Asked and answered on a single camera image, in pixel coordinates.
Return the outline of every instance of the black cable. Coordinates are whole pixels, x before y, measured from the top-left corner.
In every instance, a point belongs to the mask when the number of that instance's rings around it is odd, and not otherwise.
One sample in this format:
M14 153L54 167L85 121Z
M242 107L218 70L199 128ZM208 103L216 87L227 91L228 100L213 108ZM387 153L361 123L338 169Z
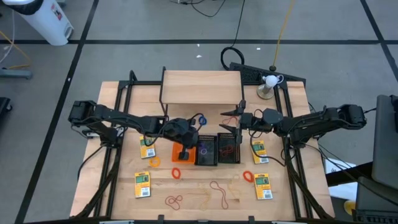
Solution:
M305 143L305 142L301 142L301 143L304 144L304 145L306 145L306 146L310 146L309 144L307 144L307 143ZM318 150L318 152L321 154L322 165L323 165L323 167L325 167L325 163L324 163L324 161L323 161L323 159L325 158L325 156L323 156L322 152L320 152L319 150Z
M176 2L176 1L169 0L169 2L172 2L172 3L175 3L175 4L183 4L183 5L199 4L199 3L202 3L202 2L205 1L205 0L201 0L201 1L198 1L198 2L192 2L192 0L191 0L191 2L188 2L188 1L182 1L182 2L178 3L178 2Z
M74 125L71 124L71 125L70 125L70 129L72 129L72 131L77 132L79 135L83 136L83 138L88 139L87 136L85 136L83 133L79 132L78 130L76 130L76 129L73 128L73 127L74 127Z
M285 167L285 166L286 166L286 164L283 164L281 161L279 161L278 159L276 159L276 158L274 158L274 157L272 157L272 156L260 156L259 154L257 154L257 153L256 153L256 150L254 150L254 148L253 148L253 142L252 142L252 140L253 140L253 136L250 136L250 148L251 148L252 152L254 153L254 155L256 155L258 158L272 159L272 160L278 162L282 167Z
M163 127L160 128L159 132L157 133L157 136L155 137L155 139L154 139L150 144L147 144L147 139L146 139L145 131L142 131L142 137L144 138L144 144L145 144L145 146L149 147L149 146L155 144L156 140L160 137L160 135L163 135L163 133L162 133L163 129L164 129L170 122L173 122L173 121L172 121L172 120L171 120L171 121L168 121L167 123L165 123L165 124L163 125Z
M370 112L370 111L375 111L377 108L373 108L373 109L370 109L370 110L367 110L367 111L363 111L363 113L364 114L366 114L366 113L368 113L368 112Z
M312 110L314 110L314 112L317 112L316 109L312 106L312 104L308 101L308 104L311 106Z
M368 189L370 192L372 192L374 195L380 197L381 199L384 199L384 200L390 202L391 204L393 204L393 205L395 205L395 206L398 206L398 203L397 203L397 202L394 202L394 201L390 200L389 198L386 198L385 196L380 195L379 193L377 193L377 192L373 191L372 189L370 189L368 186L366 186L366 185L364 185L364 184L358 182L358 180L355 179L355 177L353 177L351 174L349 174L349 172L347 172L346 170L342 169L342 168L340 167L340 164L337 164L337 163L331 161L329 158L327 158L327 156L325 155L325 153L323 153L323 151L322 151L321 149L317 149L317 148L315 148L315 147L313 147L313 146L310 146L310 147L312 147L312 148L314 148L314 149L316 149L316 150L319 150L319 151L325 156L325 159L327 159L327 160L328 160L329 162L331 162L333 165L337 166L337 167L338 167L342 172L344 172L351 180L357 182L359 185L362 185L364 188Z
M192 8L194 9L194 10L196 10L196 12L199 12L200 14L202 14L202 15L204 15L204 16L206 16L206 17L215 17L216 15L217 15L217 13L220 11L220 9L223 7L223 5L224 5L224 3L225 3L225 1L226 0L224 0L223 1L223 3L220 5L220 7L218 8L218 10L216 11L216 13L214 13L214 15L212 15L212 16L210 16L210 15L206 15L206 14L204 14L203 12L201 12L201 11L199 11L197 8L195 8L195 4L198 4L198 3L201 3L202 1L200 1L200 2L196 2L196 3L194 3L194 2L192 2L191 1L191 3L190 3L190 5L192 6Z
M124 128L124 130L118 135L118 137L122 136L122 135L126 132L127 129L128 129L128 128ZM80 171L81 171L81 169L83 168L83 166L86 164L86 162L89 161L95 154L97 154L105 145L106 145L106 142L103 142L103 143L101 144L101 146L100 146L96 151L94 151L91 155L89 155L89 156L81 163L81 165L80 165L80 167L79 167L79 170L78 170L78 172L77 172L77 181L79 181Z
M196 113L195 115L193 115L190 119L195 118L196 116L201 115L202 117L205 117L205 115L203 115L203 113Z
M285 161L285 158L283 157L283 152L284 152L284 148L282 148L282 150L280 151L280 157L282 158L283 161ZM296 156L296 153L293 154L293 156L290 158L290 160L292 160L295 156Z
M256 112L257 112L257 111L260 111L260 112L262 113L262 110L256 109L256 110L254 111L254 116L255 116L255 117L256 117ZM260 134L259 134L257 137L254 137L254 134L255 134L256 132L257 132L257 131L255 131L253 134L250 134L250 130L249 130L249 135L252 136L253 138L259 138L259 137L263 134L263 132L260 132Z
M202 125L199 125L199 128L197 129L197 132L199 132L199 130L201 129Z
M322 148L322 149L324 149L326 152L329 152L332 156L334 156L336 159L338 159L338 160L340 160L341 162L343 162L344 164L346 164L346 166L348 166L348 167L346 167L346 169L348 169L348 168L353 168L353 167L351 167L348 163L346 163L345 161L343 161L342 159L340 159L338 156L336 156L336 155L334 155L333 153L331 153L327 148L325 148L325 147L323 147L321 144L319 144L318 143L318 145ZM364 176L364 177L366 177L366 178L369 178L367 175L365 175L364 173L362 173L362 172L360 172L360 171L358 171L358 170L355 170L358 174L360 174L360 175L362 175L362 176Z
M243 15L243 7L244 7L244 3L246 2L246 0L243 0L242 3L242 9L241 9L241 15L239 17L239 23L238 23L238 28L236 29L236 35L235 35L235 39L233 44L230 47L226 47L221 51L221 64L223 65L223 68L228 71L229 67L225 65L224 63L224 54L227 50L232 50L233 52L237 53L237 55L239 56L239 58L241 59L241 64L244 65L244 56L242 54L242 52L236 48L234 48L234 45L236 43L236 40L238 38L238 33L239 33L239 27L241 26L241 20L242 20L242 15Z
M87 157L87 159L85 159L85 160L81 163L81 165L80 165L80 167L79 167L79 170L78 170L78 172L77 172L77 181L79 181L81 168L83 168L83 166L86 164L86 162L87 162L89 159L91 159L95 154L97 154L97 152L99 152L103 147L104 147L104 146L101 145L96 151L94 151L90 156Z

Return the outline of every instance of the white cable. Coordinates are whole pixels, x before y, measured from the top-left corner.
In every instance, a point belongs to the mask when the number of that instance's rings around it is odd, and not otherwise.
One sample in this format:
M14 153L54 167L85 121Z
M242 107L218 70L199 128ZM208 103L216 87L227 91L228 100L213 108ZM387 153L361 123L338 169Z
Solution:
M12 10L12 44L11 46L8 48L7 53L3 56L3 58L0 60L0 64L2 61L4 61L4 59L6 59L6 57L10 54L12 46L14 45L14 40L15 40L15 15L14 15L14 10Z

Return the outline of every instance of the yellow cable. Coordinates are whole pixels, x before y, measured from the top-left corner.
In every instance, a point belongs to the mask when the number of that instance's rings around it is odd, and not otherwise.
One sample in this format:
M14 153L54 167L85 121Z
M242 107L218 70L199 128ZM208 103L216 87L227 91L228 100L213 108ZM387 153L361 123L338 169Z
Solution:
M27 68L27 67L29 67L30 66L30 64L31 64L31 60L30 60L30 58L25 54L25 52L23 51L23 50L21 50L16 44L14 44L14 43L12 43L12 41L3 33L3 32L1 32L1 30L0 30L0 34L6 39L6 40L8 40L8 42L10 42L10 44L12 45L12 46L14 46L28 61L29 61L29 63L27 64L27 65L14 65L14 66L11 66L11 67L9 67L8 69L13 69L13 68Z
M201 189L205 192L205 194L207 194L207 198L206 198L206 200L205 200L204 202L202 202L202 203L200 204L200 210L206 211L206 210L207 210L207 202L210 201L211 193L210 193L209 190L207 190L207 189L205 189L205 188L202 188L202 187L201 187Z
M279 38L278 38L278 43L276 44L276 51L275 51L275 57L274 57L274 63L272 64L275 67L275 63L276 63L276 59L278 58L278 51L279 51L279 42L282 38L282 34L284 33L286 24L287 24L287 20L289 19L290 13L292 12L293 6L294 6L294 1L295 0L291 0L290 2L290 6L289 6L289 10L287 11L287 14L285 16L285 21L284 21L284 25L282 26L281 30L280 30L280 34L279 34Z
M233 188L232 188L232 182L233 182L233 180L239 181L240 178L241 178L241 177L240 177L238 174L235 174L235 175L233 175L232 179L229 181L229 184L228 184L228 189L229 189L229 191L231 192L232 196L233 196L234 198L236 198L236 199L239 199L239 198L240 198L240 196L241 196L241 191L238 190L238 189L233 189ZM237 192L238 192L239 197L237 197L237 196L234 194L234 191L237 191Z

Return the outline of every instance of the wooden table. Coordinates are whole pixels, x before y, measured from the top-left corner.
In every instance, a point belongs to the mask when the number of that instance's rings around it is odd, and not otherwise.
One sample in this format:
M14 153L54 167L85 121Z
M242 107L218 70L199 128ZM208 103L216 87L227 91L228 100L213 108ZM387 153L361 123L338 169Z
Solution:
M104 82L99 94L98 104L113 108L117 86L118 82ZM288 87L294 116L309 113L303 83L288 82ZM260 99L256 95L256 88L257 86L244 87L244 95L247 101L245 112L254 112L257 108L261 110L275 109L275 99ZM162 115L162 108L159 104L159 90L159 85L133 86L129 113L137 116ZM282 91L280 91L280 94L283 111L286 114ZM208 124L201 128L200 134L216 134L226 132L218 126L226 118L221 116L220 112L233 109L233 105L169 105L168 114L172 119L176 117L189 118L197 112L202 112L206 116ZM166 139L158 139L155 144L156 154L161 158L160 166L151 167L148 159L141 159L140 157L139 135L137 131L128 129L124 138L112 219L156 220L158 215L163 214L166 220L248 220L250 215L254 215L257 221L295 220L286 168L272 160L268 164L255 165L249 148L247 131L243 131L241 163L218 164L216 167L172 163L172 142ZM281 138L273 133L264 133L260 139L264 140L268 155L280 159ZM99 144L99 139L89 140L85 158L97 149ZM317 147L314 140L310 140L308 144ZM104 152L105 150L101 151L82 169L71 215L80 212L96 192L100 181ZM308 189L326 212L334 216L320 153L311 147L301 149L301 152ZM182 178L180 180L173 179L171 174L173 167L178 167L181 170ZM245 170L250 170L253 174L269 174L274 196L272 200L257 200L254 184L248 183L242 178L242 173ZM148 198L136 199L134 196L134 173L141 171L150 172L152 195ZM212 180L217 181L225 189L229 209L223 210L221 208L222 194L210 188L209 183ZM210 192L211 198L207 204L201 207L201 204L208 198L206 191ZM297 192L300 211L302 217L305 217L302 194L298 187ZM183 200L180 202L180 210L175 211L164 203L165 198L169 195L183 196ZM104 193L102 215L105 213L107 201L108 191Z

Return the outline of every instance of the orange rubber band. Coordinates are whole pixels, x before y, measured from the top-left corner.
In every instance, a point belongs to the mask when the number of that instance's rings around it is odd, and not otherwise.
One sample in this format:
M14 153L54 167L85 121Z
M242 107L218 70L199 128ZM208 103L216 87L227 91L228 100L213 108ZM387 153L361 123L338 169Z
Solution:
M150 165L151 167L158 167L158 166L160 166L160 158L157 157L157 156L152 157L152 158L149 160L149 165Z
M178 176L174 175L174 171L177 171L177 172L178 172ZM179 178L181 177L181 171L180 171L180 169L174 167L174 168L172 169L172 176L173 176L174 179L179 179Z
M247 182L249 182L249 183L253 183L253 182L254 182L254 176L253 176L253 174L252 174L250 171L244 171L244 172L243 172L243 178L244 178Z

